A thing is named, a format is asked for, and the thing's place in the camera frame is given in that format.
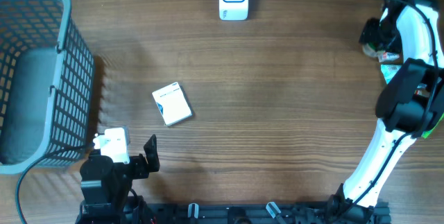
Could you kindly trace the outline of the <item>green lid white jar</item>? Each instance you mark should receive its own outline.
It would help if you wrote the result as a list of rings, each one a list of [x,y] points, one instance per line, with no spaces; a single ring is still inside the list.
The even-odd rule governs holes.
[[[378,57],[378,51],[376,51],[369,43],[362,45],[362,51],[368,57],[371,57],[371,58]]]

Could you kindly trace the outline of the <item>light blue tissue pack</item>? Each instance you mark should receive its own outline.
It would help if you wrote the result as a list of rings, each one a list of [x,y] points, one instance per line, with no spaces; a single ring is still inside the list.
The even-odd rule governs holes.
[[[396,75],[396,73],[400,70],[401,65],[399,64],[381,64],[380,69],[381,73],[387,84],[391,81],[391,79]]]

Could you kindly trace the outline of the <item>white blue cardboard box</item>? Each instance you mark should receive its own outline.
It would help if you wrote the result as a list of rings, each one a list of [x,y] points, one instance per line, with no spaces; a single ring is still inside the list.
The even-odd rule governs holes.
[[[166,126],[172,126],[193,115],[178,82],[154,91],[152,96]]]

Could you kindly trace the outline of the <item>Haribo gummy candy bag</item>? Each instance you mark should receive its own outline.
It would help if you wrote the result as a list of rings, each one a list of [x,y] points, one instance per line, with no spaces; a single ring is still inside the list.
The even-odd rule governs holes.
[[[425,88],[419,87],[415,91],[415,94],[419,95],[419,96],[424,96],[425,95]],[[438,124],[441,122],[442,119],[443,119],[443,116],[440,117],[440,119],[438,120],[437,124],[431,130],[424,131],[424,133],[422,134],[422,138],[424,138],[424,139],[428,138],[428,136],[430,136],[430,134],[433,133],[433,131],[435,130],[435,128],[438,126]]]

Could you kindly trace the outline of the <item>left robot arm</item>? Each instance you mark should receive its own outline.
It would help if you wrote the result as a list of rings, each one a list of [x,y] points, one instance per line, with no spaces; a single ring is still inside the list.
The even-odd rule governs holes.
[[[129,163],[113,162],[111,157],[94,151],[80,168],[84,201],[77,223],[157,222],[144,198],[133,190],[133,181],[146,179],[160,170],[157,138],[144,144],[144,154],[131,156]]]

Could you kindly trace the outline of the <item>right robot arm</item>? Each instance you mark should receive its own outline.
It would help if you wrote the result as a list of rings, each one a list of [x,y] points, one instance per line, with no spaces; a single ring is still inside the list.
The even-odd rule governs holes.
[[[376,103],[377,125],[352,175],[330,197],[325,223],[381,223],[377,201],[407,149],[443,118],[443,51],[437,0],[381,0],[359,42],[373,51],[401,54],[402,65]]]

